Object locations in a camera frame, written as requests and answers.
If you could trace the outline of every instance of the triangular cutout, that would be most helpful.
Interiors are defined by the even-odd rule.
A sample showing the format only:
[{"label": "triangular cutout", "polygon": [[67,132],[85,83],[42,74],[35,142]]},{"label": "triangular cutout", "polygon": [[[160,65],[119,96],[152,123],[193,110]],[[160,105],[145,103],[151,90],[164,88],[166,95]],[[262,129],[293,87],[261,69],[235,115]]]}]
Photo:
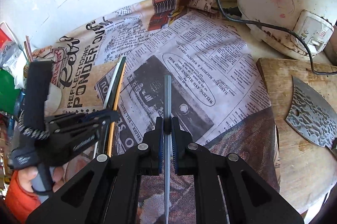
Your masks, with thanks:
[{"label": "triangular cutout", "polygon": [[72,185],[62,196],[61,200],[69,205],[78,208],[87,192],[89,184],[94,176],[93,171],[89,171],[76,184]]},{"label": "triangular cutout", "polygon": [[254,207],[259,207],[262,204],[271,201],[271,196],[266,190],[257,183],[246,171],[241,172],[242,179],[245,182],[250,200]]}]

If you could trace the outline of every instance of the finger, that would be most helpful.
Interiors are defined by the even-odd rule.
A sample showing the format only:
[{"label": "finger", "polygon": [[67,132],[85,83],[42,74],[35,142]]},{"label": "finger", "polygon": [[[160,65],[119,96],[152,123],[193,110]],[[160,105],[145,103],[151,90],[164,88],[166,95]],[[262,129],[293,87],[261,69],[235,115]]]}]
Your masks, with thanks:
[{"label": "finger", "polygon": [[59,182],[63,178],[63,175],[64,175],[63,168],[62,167],[56,167],[54,169],[54,173],[53,173],[53,181]]},{"label": "finger", "polygon": [[53,192],[56,192],[59,188],[61,188],[64,185],[64,179],[61,178],[58,182],[56,182],[53,186]]},{"label": "finger", "polygon": [[28,167],[17,172],[20,186],[27,192],[32,193],[32,183],[31,180],[34,179],[38,174],[36,167]]}]

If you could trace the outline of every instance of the cleaver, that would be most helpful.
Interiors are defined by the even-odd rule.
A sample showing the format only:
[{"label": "cleaver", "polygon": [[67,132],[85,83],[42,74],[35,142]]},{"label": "cleaver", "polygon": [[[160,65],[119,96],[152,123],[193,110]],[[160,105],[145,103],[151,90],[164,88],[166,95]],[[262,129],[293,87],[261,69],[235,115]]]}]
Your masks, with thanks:
[{"label": "cleaver", "polygon": [[337,157],[337,114],[313,88],[293,76],[293,101],[287,123],[318,146],[327,146]]}]

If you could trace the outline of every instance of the cutting board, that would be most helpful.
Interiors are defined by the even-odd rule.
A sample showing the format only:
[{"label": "cutting board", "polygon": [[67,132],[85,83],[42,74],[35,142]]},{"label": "cutting board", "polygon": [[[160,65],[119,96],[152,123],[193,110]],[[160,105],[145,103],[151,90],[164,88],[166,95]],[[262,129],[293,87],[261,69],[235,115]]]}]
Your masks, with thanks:
[{"label": "cutting board", "polygon": [[[289,59],[260,58],[257,67],[267,87],[279,137],[280,194],[299,212],[305,212],[337,181],[337,160],[328,150],[294,131],[285,121],[293,99],[296,76],[320,93],[337,112],[337,75],[317,76],[310,63]],[[317,71],[337,67],[315,64]]]}]

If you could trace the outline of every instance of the silver screw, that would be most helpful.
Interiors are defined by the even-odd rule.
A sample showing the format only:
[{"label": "silver screw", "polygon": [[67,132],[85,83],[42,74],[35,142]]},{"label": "silver screw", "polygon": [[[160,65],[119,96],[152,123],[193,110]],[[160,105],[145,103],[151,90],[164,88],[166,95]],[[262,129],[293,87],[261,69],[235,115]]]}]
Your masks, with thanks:
[{"label": "silver screw", "polygon": [[100,154],[96,158],[97,158],[98,162],[104,162],[104,161],[107,160],[107,155],[106,154]]},{"label": "silver screw", "polygon": [[146,143],[141,143],[138,145],[138,150],[145,151],[148,147],[149,145],[147,145]]},{"label": "silver screw", "polygon": [[230,154],[228,155],[228,159],[229,159],[230,161],[238,161],[238,160],[239,160],[239,156],[238,156],[236,153],[230,153]]},{"label": "silver screw", "polygon": [[190,143],[187,146],[190,150],[196,150],[198,148],[198,144],[196,143]]}]

